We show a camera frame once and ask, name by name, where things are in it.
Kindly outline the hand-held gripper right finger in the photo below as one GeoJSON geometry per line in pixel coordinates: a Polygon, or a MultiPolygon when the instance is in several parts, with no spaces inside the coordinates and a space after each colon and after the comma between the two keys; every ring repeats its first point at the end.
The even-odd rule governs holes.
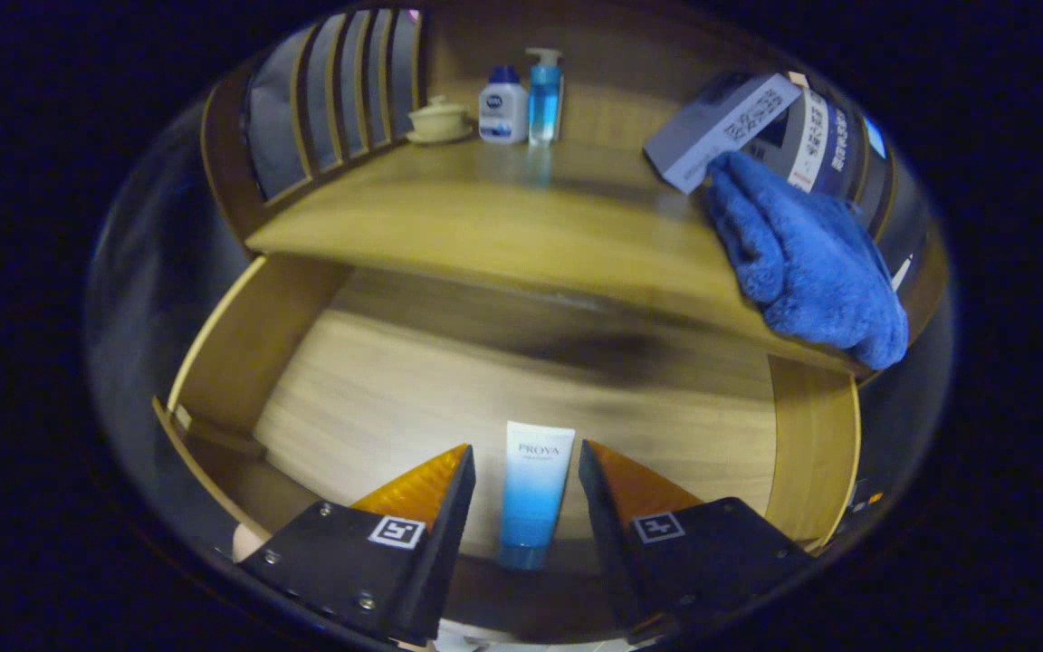
{"type": "Polygon", "coordinates": [[[701,500],[599,442],[582,442],[577,475],[606,594],[634,647],[721,634],[814,565],[743,500],[701,500]]]}

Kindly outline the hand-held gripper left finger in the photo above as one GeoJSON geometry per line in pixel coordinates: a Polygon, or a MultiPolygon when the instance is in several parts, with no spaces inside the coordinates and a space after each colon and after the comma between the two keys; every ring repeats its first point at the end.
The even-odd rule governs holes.
{"type": "Polygon", "coordinates": [[[463,443],[351,506],[314,501],[240,568],[363,647],[438,635],[476,484],[463,443]]]}

